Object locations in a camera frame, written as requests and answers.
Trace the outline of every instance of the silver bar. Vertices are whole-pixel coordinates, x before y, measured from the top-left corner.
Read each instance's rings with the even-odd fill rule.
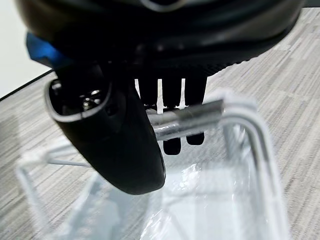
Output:
[[[158,141],[202,133],[222,118],[223,101],[148,115]]]

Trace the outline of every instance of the gray carpet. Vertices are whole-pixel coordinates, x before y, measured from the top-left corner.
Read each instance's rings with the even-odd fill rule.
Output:
[[[294,240],[320,239],[319,16],[320,9],[304,9],[280,44],[210,77],[206,90],[228,87],[258,100],[273,136]],[[14,169],[22,152],[62,134],[44,106],[44,85],[52,78],[53,73],[0,102],[1,240],[41,238],[32,230],[33,218]],[[66,166],[32,170],[54,226],[64,220],[87,172]]]

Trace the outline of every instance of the blue accent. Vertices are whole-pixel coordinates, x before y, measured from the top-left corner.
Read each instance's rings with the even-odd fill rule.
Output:
[[[73,61],[55,49],[49,42],[40,39],[32,33],[26,35],[26,46],[30,58],[53,69],[64,67]]]

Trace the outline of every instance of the floor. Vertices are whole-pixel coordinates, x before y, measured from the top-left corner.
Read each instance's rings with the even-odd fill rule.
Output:
[[[320,239],[320,9],[304,9],[297,26],[263,55],[209,78],[218,87],[255,97],[273,136],[287,201],[292,239]],[[15,177],[21,153],[62,135],[48,117],[43,89],[51,73],[0,102],[0,239],[40,238]],[[32,171],[54,226],[88,178],[84,168],[43,167]]]

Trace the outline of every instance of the clear acrylic stand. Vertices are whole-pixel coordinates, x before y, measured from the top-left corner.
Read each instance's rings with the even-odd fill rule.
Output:
[[[28,169],[43,164],[90,167],[57,159],[78,154],[63,138],[50,148],[25,153],[16,167],[41,223],[36,231],[59,240],[290,239],[271,137],[254,101],[219,89],[203,105],[148,117],[158,141],[222,128],[228,162],[167,168],[164,187],[142,196],[117,190],[95,172],[70,216],[53,231]]]

